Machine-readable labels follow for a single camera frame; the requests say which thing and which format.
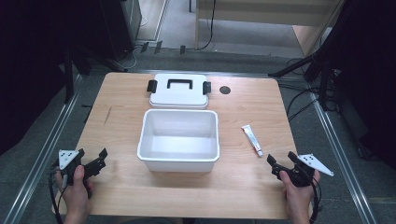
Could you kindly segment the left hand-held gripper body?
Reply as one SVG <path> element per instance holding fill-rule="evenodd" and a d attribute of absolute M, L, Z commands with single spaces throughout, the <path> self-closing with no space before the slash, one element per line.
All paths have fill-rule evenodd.
<path fill-rule="evenodd" d="M 58 163 L 63 178 L 62 186 L 73 186 L 75 170 L 81 165 L 81 162 L 78 162 L 78 150 L 61 149 L 58 154 Z"/>

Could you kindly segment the black tripod stand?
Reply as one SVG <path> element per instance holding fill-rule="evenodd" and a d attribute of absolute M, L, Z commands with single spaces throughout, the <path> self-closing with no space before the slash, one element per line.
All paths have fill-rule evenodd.
<path fill-rule="evenodd" d="M 318 101 L 323 110 L 329 111 L 330 108 L 326 105 L 326 97 L 332 69 L 331 61 L 328 57 L 328 51 L 325 47 L 320 47 L 314 53 L 306 56 L 300 61 L 293 63 L 292 65 L 289 65 L 278 72 L 269 74 L 269 77 L 283 77 L 286 74 L 291 73 L 292 71 L 296 70 L 297 68 L 303 67 L 306 64 L 309 64 L 309 66 L 304 72 L 304 79 L 307 82 L 312 82 L 317 78 L 317 76 L 320 76 Z"/>

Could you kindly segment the black metal stand post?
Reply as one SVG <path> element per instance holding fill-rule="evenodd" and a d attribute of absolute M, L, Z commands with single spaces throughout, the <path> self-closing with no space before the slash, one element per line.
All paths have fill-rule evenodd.
<path fill-rule="evenodd" d="M 65 74 L 65 100 L 68 104 L 74 95 L 74 78 L 72 71 L 72 57 L 70 48 L 66 47 L 64 50 L 64 74 Z"/>

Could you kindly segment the white ointment tube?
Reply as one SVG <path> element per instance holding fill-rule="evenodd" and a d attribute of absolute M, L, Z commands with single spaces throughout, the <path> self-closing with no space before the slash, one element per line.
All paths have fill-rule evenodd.
<path fill-rule="evenodd" d="M 258 154 L 258 156 L 262 157 L 263 156 L 262 148 L 261 148 L 261 146 L 260 146 L 260 144 L 259 144 L 254 132 L 252 131 L 251 127 L 249 125 L 244 125 L 242 127 L 242 130 L 245 133 L 245 135 L 247 136 L 247 139 L 249 140 L 250 144 L 255 149 L 255 151 Z"/>

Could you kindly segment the black cabinet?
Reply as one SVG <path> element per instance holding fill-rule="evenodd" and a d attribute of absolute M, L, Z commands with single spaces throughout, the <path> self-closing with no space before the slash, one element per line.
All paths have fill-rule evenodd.
<path fill-rule="evenodd" d="M 142 21 L 139 0 L 100 0 L 110 55 L 118 61 L 132 51 Z"/>

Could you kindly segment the light wooden furniture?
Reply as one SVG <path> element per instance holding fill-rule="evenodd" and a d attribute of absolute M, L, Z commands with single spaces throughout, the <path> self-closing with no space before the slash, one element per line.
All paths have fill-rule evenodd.
<path fill-rule="evenodd" d="M 246 21 L 291 25 L 304 56 L 316 49 L 326 29 L 337 20 L 346 0 L 196 0 L 195 47 L 199 20 Z"/>

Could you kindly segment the person's right hand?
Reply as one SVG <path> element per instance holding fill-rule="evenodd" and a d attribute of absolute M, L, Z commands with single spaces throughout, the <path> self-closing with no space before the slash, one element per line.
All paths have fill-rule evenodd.
<path fill-rule="evenodd" d="M 286 197 L 286 211 L 288 216 L 306 216 L 311 199 L 314 196 L 312 187 L 295 187 L 289 175 L 285 171 L 280 172 L 281 181 L 284 185 L 284 194 Z"/>

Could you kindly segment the aluminium frame rail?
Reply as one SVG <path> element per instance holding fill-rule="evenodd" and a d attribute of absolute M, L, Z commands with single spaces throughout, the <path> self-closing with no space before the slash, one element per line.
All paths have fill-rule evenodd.
<path fill-rule="evenodd" d="M 46 167 L 49 164 L 49 160 L 55 151 L 58 139 L 60 138 L 64 126 L 76 104 L 83 82 L 84 80 L 82 75 L 77 75 L 73 79 L 73 87 L 75 88 L 75 92 L 72 94 L 67 103 L 62 104 L 62 109 L 51 126 L 51 130 L 46 137 L 46 141 L 43 143 L 37 155 L 34 157 L 30 156 L 30 159 L 32 159 L 34 163 L 27 169 L 27 176 L 18 190 L 18 194 L 16 195 L 12 206 L 7 210 L 7 214 L 0 224 L 18 224 L 20 222 L 25 209 L 32 198 L 32 195 L 35 192 L 36 186 L 38 185 L 41 176 L 47 171 Z"/>
<path fill-rule="evenodd" d="M 332 153 L 337 161 L 339 169 L 346 181 L 346 186 L 351 195 L 353 203 L 360 215 L 362 224 L 378 224 L 371 205 L 361 187 L 361 183 L 347 158 L 347 154 L 338 138 L 327 112 L 324 112 L 318 102 L 318 94 L 310 93 L 310 98 L 314 101 L 314 108 L 318 114 L 321 126 L 326 133 Z"/>

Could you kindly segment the white plastic storage box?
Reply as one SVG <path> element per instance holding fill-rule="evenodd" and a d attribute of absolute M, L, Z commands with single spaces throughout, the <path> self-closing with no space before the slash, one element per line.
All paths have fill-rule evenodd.
<path fill-rule="evenodd" d="M 211 110 L 150 109 L 137 157 L 155 172 L 211 172 L 219 159 L 219 119 Z"/>

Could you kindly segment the white lid with black handle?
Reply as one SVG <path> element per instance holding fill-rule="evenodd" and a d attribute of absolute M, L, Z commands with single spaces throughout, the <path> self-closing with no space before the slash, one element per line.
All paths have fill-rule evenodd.
<path fill-rule="evenodd" d="M 153 107 L 205 109 L 211 82 L 204 75 L 157 74 L 148 82 L 147 91 Z"/>

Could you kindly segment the person's left hand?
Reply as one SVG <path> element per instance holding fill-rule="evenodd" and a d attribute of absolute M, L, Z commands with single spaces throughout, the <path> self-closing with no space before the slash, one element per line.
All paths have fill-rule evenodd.
<path fill-rule="evenodd" d="M 92 206 L 83 182 L 84 175 L 84 167 L 79 165 L 74 173 L 74 185 L 63 189 L 61 173 L 59 171 L 56 172 L 56 182 L 64 193 L 63 197 L 67 208 L 66 215 L 88 216 L 91 212 Z"/>

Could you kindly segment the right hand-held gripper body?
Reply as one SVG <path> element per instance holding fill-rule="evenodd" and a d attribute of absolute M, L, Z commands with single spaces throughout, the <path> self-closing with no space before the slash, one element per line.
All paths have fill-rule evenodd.
<path fill-rule="evenodd" d="M 294 166 L 292 169 L 285 167 L 285 172 L 289 175 L 290 180 L 295 187 L 301 188 L 310 186 L 315 171 L 322 172 L 328 176 L 334 176 L 334 172 L 313 154 L 297 155 L 297 157 L 301 161 L 300 167 Z"/>

